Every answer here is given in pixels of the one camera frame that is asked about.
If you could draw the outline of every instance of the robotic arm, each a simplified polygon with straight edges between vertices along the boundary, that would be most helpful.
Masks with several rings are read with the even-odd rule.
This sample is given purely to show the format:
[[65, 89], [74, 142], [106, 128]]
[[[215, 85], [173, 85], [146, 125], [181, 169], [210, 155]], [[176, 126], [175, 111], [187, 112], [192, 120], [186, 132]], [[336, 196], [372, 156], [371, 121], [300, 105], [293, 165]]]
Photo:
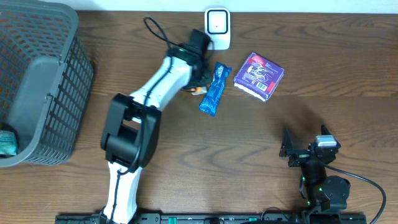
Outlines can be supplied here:
[[[168, 50], [162, 66], [143, 87], [129, 96], [117, 94], [112, 99], [101, 139], [111, 174], [108, 203], [101, 216], [103, 221], [129, 223], [132, 220], [137, 210], [141, 171], [152, 159], [157, 146], [162, 111], [181, 88], [205, 78], [204, 55], [209, 43], [206, 34], [192, 30], [189, 43]], [[147, 92], [153, 86], [144, 105]], [[140, 129], [123, 124], [124, 120], [142, 123], [142, 119], [145, 125]], [[126, 175], [118, 175], [128, 169], [130, 172]]]

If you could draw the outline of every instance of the wooden table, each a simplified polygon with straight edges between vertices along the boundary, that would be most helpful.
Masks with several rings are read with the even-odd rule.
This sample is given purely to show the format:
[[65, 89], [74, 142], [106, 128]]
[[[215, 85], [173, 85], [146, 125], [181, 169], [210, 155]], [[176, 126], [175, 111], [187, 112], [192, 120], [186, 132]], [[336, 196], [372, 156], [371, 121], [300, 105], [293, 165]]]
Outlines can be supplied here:
[[[170, 40], [203, 29], [203, 13], [79, 12], [80, 36], [98, 73], [72, 158], [61, 166], [0, 169], [0, 223], [53, 223], [59, 213], [105, 206], [109, 172], [100, 137], [116, 93], [129, 94], [160, 67], [166, 45], [142, 23], [154, 17]], [[251, 52], [285, 68], [267, 103], [233, 87]], [[142, 173], [138, 204], [163, 212], [261, 212], [305, 206], [299, 168], [278, 157], [282, 127], [304, 148], [327, 124], [342, 145], [333, 166], [379, 183], [379, 223], [398, 214], [398, 16], [232, 13], [232, 43], [211, 59], [233, 67], [212, 118], [202, 96], [180, 92], [162, 117], [157, 152]], [[370, 221], [381, 194], [351, 182], [349, 212]]]

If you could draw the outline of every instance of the wood plank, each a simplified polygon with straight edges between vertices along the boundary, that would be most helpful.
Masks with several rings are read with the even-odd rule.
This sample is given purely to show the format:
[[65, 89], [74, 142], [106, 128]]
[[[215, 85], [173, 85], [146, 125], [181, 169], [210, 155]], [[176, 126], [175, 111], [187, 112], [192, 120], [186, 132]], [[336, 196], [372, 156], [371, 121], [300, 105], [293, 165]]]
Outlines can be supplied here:
[[[141, 87], [166, 50], [143, 25], [148, 14], [176, 42], [203, 28], [202, 13], [79, 12], [79, 35], [98, 73], [76, 150], [64, 165], [0, 169], [0, 223], [53, 223], [59, 213], [105, 206], [109, 172], [99, 145], [109, 102]], [[397, 16], [233, 13], [232, 21], [231, 48], [211, 59], [212, 68], [216, 61], [233, 68], [216, 117], [198, 110], [202, 96], [180, 92], [170, 102], [157, 152], [142, 174], [139, 206], [177, 213], [305, 206], [300, 169], [278, 157], [282, 127], [305, 147], [326, 124], [343, 146], [332, 165], [379, 183], [388, 201], [378, 223], [396, 223]], [[233, 87], [251, 52], [286, 71], [266, 104]], [[351, 182], [348, 211], [370, 221], [381, 194], [344, 178]]]

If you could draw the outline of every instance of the black square outline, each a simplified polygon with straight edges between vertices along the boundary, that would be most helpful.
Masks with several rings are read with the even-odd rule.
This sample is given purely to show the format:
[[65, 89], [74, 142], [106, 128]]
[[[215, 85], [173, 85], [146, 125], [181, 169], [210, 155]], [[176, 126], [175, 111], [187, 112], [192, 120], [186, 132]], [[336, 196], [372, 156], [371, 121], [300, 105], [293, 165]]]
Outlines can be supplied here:
[[[215, 32], [215, 33], [212, 33], [212, 32], [210, 32], [210, 30], [209, 30], [209, 14], [210, 14], [210, 12], [225, 12], [225, 16], [226, 16], [226, 30], [225, 30], [225, 32]], [[207, 11], [207, 32], [209, 33], [209, 34], [226, 34], [227, 32], [228, 32], [228, 12], [226, 11], [226, 10], [224, 10], [224, 9], [212, 9], [212, 10], [209, 10], [209, 11]]]

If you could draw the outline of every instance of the basket bottom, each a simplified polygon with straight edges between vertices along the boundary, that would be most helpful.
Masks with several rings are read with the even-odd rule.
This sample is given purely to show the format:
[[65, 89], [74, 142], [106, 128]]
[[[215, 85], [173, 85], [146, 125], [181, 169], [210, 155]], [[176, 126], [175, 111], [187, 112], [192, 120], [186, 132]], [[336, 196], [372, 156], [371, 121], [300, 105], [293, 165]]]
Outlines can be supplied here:
[[32, 141], [58, 68], [57, 58], [37, 57], [25, 71], [6, 120], [6, 126], [17, 136], [18, 153]]

